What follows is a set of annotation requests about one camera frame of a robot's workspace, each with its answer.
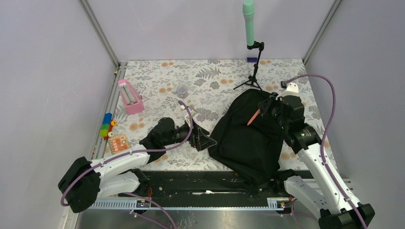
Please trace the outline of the orange snack packet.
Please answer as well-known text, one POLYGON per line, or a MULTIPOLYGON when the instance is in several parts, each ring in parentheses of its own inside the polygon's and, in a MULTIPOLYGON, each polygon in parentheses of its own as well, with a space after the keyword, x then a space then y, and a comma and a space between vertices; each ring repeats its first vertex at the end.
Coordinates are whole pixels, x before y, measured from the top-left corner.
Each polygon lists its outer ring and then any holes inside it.
POLYGON ((125 134, 109 138, 108 144, 110 148, 110 153, 112 153, 113 155, 126 151, 130 148, 127 136, 125 134))

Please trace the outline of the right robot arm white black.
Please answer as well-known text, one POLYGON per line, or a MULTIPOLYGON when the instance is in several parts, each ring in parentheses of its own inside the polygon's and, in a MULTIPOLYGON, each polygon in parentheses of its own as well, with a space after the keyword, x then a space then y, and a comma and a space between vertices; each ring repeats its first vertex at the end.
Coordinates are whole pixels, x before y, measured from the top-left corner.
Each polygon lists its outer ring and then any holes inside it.
POLYGON ((370 204, 363 204, 351 192, 337 170, 330 165, 322 140, 305 122, 305 106, 296 95, 271 93, 258 104, 260 115, 269 116, 281 129, 284 141, 307 166, 320 192, 295 174, 274 183, 275 193, 300 201, 318 220, 321 229, 365 229, 375 216, 370 204))

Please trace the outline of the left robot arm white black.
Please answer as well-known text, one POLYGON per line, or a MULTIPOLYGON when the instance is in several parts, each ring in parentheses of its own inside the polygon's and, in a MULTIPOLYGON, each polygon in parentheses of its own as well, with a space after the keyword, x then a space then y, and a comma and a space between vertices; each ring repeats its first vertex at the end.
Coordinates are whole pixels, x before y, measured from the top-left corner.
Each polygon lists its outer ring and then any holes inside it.
POLYGON ((217 144, 209 134, 196 122, 176 126, 171 118, 162 118, 145 138, 123 152, 92 161, 84 156, 76 159, 57 185, 62 193, 60 203, 79 213, 99 198, 126 192, 143 196, 148 184, 140 177, 138 166, 149 164, 185 143, 197 151, 208 149, 217 144))

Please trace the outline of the pink tube container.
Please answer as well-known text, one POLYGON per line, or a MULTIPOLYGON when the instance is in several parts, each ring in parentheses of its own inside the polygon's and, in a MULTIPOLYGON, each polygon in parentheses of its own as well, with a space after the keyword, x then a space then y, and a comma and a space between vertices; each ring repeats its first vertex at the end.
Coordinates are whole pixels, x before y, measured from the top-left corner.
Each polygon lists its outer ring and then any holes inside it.
POLYGON ((251 123, 257 118, 257 116, 260 114, 260 110, 258 109, 250 118, 250 120, 247 123, 247 126, 251 125, 251 123))

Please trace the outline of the clear small cup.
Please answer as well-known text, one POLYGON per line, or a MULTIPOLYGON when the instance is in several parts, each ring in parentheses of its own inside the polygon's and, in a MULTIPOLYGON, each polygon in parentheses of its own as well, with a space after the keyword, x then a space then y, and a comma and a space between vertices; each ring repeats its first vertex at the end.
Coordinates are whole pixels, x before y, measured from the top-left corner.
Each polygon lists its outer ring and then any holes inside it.
POLYGON ((179 98, 186 98, 188 96, 188 86, 185 84, 180 84, 176 88, 176 94, 179 98))

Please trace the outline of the black student backpack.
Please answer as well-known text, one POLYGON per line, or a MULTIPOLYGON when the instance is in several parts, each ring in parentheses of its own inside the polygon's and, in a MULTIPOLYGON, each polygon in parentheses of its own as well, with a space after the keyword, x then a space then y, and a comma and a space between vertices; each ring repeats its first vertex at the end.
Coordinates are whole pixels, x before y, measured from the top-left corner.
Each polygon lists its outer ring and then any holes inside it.
POLYGON ((269 96, 255 89, 240 94, 211 133, 217 144, 208 148, 211 158, 255 185, 268 182, 280 168, 281 129, 270 116, 258 116, 248 124, 258 103, 269 96))

